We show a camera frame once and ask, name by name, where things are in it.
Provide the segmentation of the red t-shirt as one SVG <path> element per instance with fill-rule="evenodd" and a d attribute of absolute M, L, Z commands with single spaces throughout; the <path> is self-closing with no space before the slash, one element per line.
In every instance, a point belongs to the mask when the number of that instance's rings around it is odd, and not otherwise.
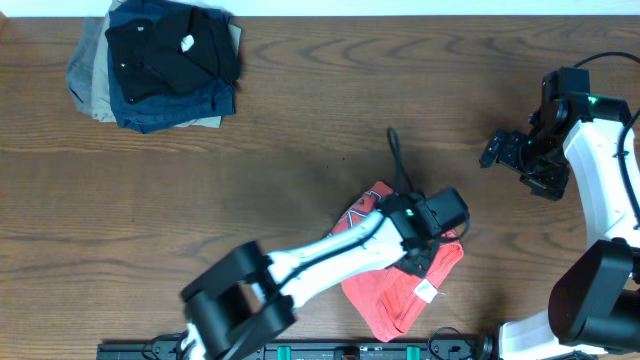
<path fill-rule="evenodd" d="M 406 334 L 464 257 L 460 242 L 442 244 L 423 277 L 396 267 L 368 271 L 341 282 L 342 290 L 374 337 L 389 342 Z"/>

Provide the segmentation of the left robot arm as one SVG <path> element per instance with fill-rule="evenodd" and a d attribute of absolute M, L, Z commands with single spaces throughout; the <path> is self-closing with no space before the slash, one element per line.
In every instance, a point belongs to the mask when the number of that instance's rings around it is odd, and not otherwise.
<path fill-rule="evenodd" d="M 460 194 L 444 189 L 380 199 L 359 224 L 295 249 L 255 241 L 221 258 L 181 292 L 189 359 L 243 359 L 277 338 L 311 298 L 355 275 L 401 264 L 424 274 L 445 233 L 468 224 Z"/>

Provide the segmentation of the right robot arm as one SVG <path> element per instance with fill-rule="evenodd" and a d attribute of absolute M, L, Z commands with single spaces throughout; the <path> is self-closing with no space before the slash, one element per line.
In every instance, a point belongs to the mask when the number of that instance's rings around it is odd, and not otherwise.
<path fill-rule="evenodd" d="M 545 310 L 500 326 L 500 359 L 589 359 L 639 350 L 639 169 L 627 102 L 596 95 L 576 66 L 546 75 L 524 134 L 499 129 L 479 159 L 559 200 L 575 179 L 587 249 L 554 285 Z"/>

